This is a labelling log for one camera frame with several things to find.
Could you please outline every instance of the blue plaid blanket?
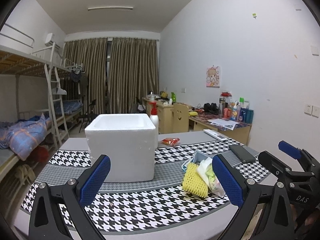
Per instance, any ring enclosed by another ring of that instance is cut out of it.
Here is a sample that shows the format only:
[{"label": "blue plaid blanket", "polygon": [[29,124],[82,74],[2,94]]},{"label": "blue plaid blanket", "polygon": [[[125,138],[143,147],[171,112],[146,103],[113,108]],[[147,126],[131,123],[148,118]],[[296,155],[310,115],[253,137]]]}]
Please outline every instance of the blue plaid blanket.
[{"label": "blue plaid blanket", "polygon": [[[65,115],[71,115],[72,112],[79,110],[83,105],[80,101],[77,101],[77,100],[63,101],[62,104],[63,104],[63,111]],[[60,102],[54,103],[54,110],[56,112],[56,115],[58,116],[62,115]]]},{"label": "blue plaid blanket", "polygon": [[42,115],[38,121],[0,124],[0,149],[10,148],[23,161],[44,140],[47,122]]}]

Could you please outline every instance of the white styrofoam box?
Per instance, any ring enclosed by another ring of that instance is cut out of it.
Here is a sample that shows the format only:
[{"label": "white styrofoam box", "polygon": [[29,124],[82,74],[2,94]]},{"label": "white styrofoam box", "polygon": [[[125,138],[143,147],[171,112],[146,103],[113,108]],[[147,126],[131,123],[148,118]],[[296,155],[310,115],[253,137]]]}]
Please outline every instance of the white styrofoam box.
[{"label": "white styrofoam box", "polygon": [[101,154],[111,160],[105,182],[153,179],[155,129],[147,114],[101,114],[85,128],[91,162]]}]

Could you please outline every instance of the curtain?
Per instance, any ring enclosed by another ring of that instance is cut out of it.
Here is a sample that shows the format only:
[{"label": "curtain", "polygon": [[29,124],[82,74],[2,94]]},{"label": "curtain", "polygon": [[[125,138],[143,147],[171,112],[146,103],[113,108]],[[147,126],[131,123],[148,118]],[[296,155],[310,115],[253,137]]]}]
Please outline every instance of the curtain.
[{"label": "curtain", "polygon": [[[79,41],[68,41],[63,50],[63,58],[81,64],[83,63],[83,70],[88,75],[87,94],[84,97],[84,109],[94,99],[97,100],[95,106],[96,114],[104,114],[105,110],[105,93],[106,93],[106,51],[107,38],[85,39]],[[67,93],[70,94],[70,99],[78,99],[78,84],[73,85],[68,83],[66,79],[62,84]]]},{"label": "curtain", "polygon": [[155,40],[113,38],[108,74],[109,112],[130,113],[136,97],[158,93]]}]

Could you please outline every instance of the ceiling light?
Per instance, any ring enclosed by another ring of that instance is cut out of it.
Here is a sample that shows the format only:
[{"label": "ceiling light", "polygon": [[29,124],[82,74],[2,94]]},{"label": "ceiling light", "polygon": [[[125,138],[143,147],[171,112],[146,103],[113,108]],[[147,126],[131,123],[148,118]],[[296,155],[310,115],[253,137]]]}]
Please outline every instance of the ceiling light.
[{"label": "ceiling light", "polygon": [[112,9],[112,10],[120,10],[120,11],[132,11],[132,6],[100,6],[100,7],[90,7],[88,11],[91,10],[100,10],[100,9]]}]

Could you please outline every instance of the green bottle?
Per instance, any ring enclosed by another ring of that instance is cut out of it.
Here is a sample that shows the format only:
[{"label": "green bottle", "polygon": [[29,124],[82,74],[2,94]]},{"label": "green bottle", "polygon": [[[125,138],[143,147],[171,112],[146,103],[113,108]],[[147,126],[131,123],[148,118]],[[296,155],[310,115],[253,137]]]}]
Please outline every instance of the green bottle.
[{"label": "green bottle", "polygon": [[173,92],[171,92],[171,99],[172,99],[172,102],[176,101],[176,95]]}]

